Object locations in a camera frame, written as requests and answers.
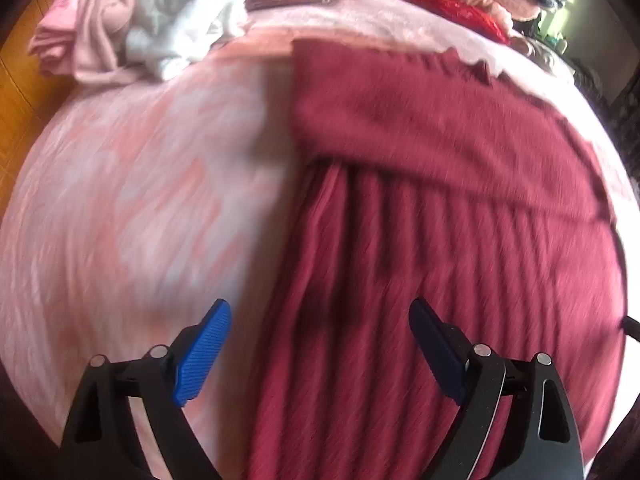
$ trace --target wooden floor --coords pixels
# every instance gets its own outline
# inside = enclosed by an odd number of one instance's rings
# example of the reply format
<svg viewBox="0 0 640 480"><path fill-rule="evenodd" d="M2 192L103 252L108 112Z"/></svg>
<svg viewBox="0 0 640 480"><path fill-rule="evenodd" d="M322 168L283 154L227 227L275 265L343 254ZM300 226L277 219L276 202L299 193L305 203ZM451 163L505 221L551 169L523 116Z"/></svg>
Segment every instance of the wooden floor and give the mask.
<svg viewBox="0 0 640 480"><path fill-rule="evenodd" d="M0 219L31 146L74 87L46 77L27 55L36 25L54 0L32 0L0 49Z"/></svg>

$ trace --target pink towel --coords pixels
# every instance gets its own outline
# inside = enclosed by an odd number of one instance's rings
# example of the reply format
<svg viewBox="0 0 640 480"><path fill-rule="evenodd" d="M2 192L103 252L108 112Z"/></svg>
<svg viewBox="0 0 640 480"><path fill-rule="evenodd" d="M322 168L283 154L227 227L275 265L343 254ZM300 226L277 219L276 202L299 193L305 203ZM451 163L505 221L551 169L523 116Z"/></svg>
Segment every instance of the pink towel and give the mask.
<svg viewBox="0 0 640 480"><path fill-rule="evenodd" d="M144 75L118 57L135 0L56 0L36 28L30 54L45 73L85 84L128 84Z"/></svg>
<svg viewBox="0 0 640 480"><path fill-rule="evenodd" d="M29 54L40 58L40 69L54 75L73 73L78 0L55 0L36 27Z"/></svg>

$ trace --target pink blanket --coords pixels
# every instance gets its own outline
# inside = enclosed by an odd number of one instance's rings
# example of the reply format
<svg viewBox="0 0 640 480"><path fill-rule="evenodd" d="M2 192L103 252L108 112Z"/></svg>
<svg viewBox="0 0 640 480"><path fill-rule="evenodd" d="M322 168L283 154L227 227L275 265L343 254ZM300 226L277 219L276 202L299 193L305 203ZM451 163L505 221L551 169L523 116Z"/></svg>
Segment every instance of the pink blanket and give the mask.
<svg viewBox="0 0 640 480"><path fill-rule="evenodd" d="M298 176L288 113L296 37L428 52L453 46L464 62L485 59L492 74L506 72L553 103L593 146L626 268L630 276L640 272L640 212L615 149L577 89L508 47L400 0L250 17L245 38L178 80L76 92L20 172L0 227L0 358L56 442L91 355L140 357L223 297L234 308L233 330L186 413L225 480L240 477L254 345ZM632 309L640 283L627 286ZM610 428L640 390L636 346L625 347ZM134 408L142 424L143 409ZM142 442L154 474L167 478L148 428Z"/></svg>

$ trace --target red fabric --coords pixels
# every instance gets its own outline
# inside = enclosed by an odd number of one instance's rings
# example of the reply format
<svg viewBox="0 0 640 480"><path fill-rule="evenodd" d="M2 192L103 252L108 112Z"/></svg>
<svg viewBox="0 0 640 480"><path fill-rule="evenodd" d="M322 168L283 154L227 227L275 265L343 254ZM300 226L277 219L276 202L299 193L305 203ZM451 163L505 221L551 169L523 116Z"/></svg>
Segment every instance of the red fabric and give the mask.
<svg viewBox="0 0 640 480"><path fill-rule="evenodd" d="M501 44L511 41L494 18L460 0L413 0L421 7Z"/></svg>
<svg viewBox="0 0 640 480"><path fill-rule="evenodd" d="M306 168L264 325L248 478L418 478L456 413L408 327L418 295L502 355L551 354L593 457L624 297L591 151L550 105L455 52L305 40L293 59ZM505 415L502 403L476 478Z"/></svg>

